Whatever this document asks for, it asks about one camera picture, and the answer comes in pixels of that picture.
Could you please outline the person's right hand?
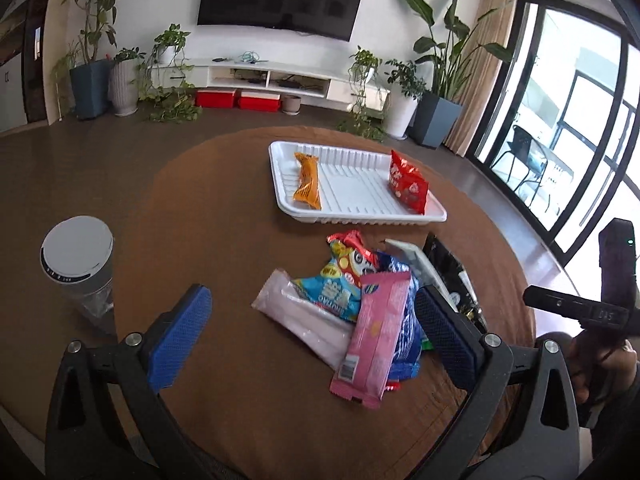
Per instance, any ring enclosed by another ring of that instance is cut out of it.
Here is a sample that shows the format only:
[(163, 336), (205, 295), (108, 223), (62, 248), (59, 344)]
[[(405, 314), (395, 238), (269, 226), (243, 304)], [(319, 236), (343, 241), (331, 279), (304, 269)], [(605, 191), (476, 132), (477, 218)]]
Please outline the person's right hand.
[(566, 355), (577, 404), (596, 396), (594, 375), (605, 372), (612, 377), (612, 394), (631, 388), (637, 375), (638, 356), (628, 339), (612, 341), (596, 330), (583, 330), (572, 339)]

